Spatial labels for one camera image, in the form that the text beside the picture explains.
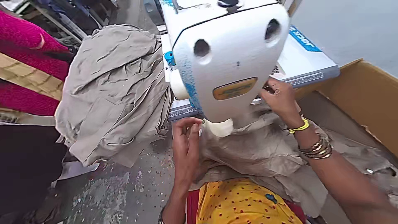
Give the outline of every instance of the yellow polka dot fabric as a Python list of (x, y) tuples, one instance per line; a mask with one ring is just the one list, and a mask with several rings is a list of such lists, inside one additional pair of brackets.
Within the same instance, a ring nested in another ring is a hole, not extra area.
[[(277, 203), (267, 199), (273, 195)], [(197, 224), (302, 224), (283, 199), (248, 179), (209, 182), (200, 188)]]

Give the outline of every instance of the blue bobbin winder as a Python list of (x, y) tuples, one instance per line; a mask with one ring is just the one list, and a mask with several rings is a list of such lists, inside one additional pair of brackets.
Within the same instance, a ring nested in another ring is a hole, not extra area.
[(174, 61), (174, 55), (172, 51), (168, 51), (164, 54), (164, 59), (166, 59), (167, 64), (169, 66), (174, 66), (176, 65), (176, 61)]

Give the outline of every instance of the right hand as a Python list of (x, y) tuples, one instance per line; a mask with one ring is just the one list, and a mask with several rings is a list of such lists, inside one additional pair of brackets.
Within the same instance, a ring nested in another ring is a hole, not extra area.
[(295, 92), (292, 85), (280, 82), (270, 77), (268, 85), (275, 91), (270, 93), (261, 89), (260, 95), (271, 107), (271, 109), (281, 117), (289, 128), (298, 128), (304, 125), (303, 120), (297, 110)]

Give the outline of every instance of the hand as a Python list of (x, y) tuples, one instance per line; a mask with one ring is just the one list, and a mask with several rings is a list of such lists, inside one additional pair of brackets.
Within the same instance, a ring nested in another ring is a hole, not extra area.
[(199, 166), (198, 118), (183, 118), (173, 124), (173, 159), (175, 163), (174, 186), (186, 190), (191, 186)]
[(281, 117), (289, 128), (298, 128), (304, 125), (297, 110), (295, 92), (292, 85), (280, 82), (272, 77), (268, 79), (268, 85), (275, 93), (272, 94), (265, 89), (261, 89), (260, 95), (271, 109)]

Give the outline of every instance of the white wall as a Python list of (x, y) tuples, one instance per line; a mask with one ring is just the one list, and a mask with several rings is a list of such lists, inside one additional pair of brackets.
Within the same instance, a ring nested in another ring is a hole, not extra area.
[(364, 58), (398, 77), (397, 0), (303, 0), (292, 24), (339, 66)]

